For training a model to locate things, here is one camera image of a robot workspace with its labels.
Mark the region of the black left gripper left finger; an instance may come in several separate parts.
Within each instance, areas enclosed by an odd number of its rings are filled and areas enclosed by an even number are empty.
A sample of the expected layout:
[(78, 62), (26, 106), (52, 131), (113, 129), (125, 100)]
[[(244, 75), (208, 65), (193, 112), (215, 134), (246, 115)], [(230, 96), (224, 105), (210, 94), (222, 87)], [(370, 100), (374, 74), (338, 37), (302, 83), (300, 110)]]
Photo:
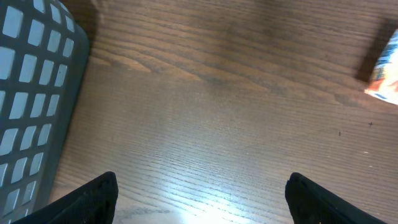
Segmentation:
[(108, 171), (12, 224), (111, 224), (118, 193), (116, 174)]

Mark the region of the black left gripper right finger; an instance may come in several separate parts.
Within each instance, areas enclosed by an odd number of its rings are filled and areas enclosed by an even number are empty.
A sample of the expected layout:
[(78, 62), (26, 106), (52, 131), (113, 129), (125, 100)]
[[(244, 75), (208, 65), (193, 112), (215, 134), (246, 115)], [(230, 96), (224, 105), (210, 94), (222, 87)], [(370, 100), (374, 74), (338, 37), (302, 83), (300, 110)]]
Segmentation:
[(298, 172), (286, 183), (285, 199), (295, 224), (385, 224)]

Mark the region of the orange small box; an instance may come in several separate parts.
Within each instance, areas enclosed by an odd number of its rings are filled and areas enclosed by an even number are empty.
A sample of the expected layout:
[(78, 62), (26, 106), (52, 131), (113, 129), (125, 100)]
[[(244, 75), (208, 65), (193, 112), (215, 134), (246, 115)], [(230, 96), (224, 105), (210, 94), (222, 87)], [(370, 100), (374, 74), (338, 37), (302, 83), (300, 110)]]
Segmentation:
[(380, 54), (365, 94), (397, 105), (397, 30)]

